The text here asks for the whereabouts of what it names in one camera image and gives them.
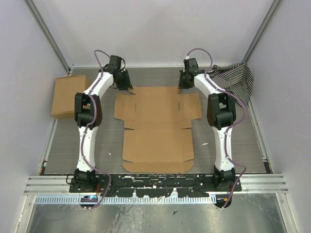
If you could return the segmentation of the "brown cardboard box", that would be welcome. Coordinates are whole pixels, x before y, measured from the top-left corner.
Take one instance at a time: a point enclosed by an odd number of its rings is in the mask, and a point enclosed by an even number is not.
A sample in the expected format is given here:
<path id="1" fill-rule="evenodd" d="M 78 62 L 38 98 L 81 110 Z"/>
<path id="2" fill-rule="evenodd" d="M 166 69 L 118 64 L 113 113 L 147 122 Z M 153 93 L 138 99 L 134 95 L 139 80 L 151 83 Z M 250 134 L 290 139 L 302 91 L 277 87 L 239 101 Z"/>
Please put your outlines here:
<path id="1" fill-rule="evenodd" d="M 67 76 L 55 81 L 51 116 L 55 119 L 74 118 L 76 93 L 83 93 L 91 85 L 86 75 Z"/>
<path id="2" fill-rule="evenodd" d="M 132 173 L 184 173 L 194 164 L 192 121 L 202 118 L 198 93 L 176 86 L 118 93 L 114 118 L 124 122 L 123 167 Z"/>

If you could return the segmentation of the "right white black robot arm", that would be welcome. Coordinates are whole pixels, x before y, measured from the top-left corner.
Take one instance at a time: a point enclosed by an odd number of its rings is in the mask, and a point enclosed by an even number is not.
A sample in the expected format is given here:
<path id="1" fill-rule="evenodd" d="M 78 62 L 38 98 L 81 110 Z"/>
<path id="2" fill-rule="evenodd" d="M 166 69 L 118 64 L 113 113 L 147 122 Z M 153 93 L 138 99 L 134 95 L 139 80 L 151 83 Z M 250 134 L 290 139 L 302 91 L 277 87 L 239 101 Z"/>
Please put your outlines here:
<path id="1" fill-rule="evenodd" d="M 235 182 L 235 168 L 232 159 L 231 134 L 236 121 L 235 100 L 204 74 L 180 71 L 179 88 L 198 88 L 207 98 L 207 121 L 212 127 L 216 160 L 214 164 L 213 183 L 218 191 L 226 191 Z"/>

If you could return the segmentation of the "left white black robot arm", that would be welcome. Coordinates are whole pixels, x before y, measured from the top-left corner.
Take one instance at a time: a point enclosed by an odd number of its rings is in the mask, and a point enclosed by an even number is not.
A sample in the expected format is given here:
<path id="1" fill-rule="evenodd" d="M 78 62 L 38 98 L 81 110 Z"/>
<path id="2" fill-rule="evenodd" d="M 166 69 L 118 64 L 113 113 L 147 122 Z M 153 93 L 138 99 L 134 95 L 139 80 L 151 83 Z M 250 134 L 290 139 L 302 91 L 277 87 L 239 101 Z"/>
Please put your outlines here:
<path id="1" fill-rule="evenodd" d="M 121 68 L 105 65 L 100 68 L 94 82 L 74 99 L 74 119 L 79 131 L 79 159 L 70 185 L 79 191 L 94 192 L 99 187 L 95 165 L 95 142 L 103 114 L 101 98 L 113 85 L 118 90 L 132 89 L 129 73 Z"/>

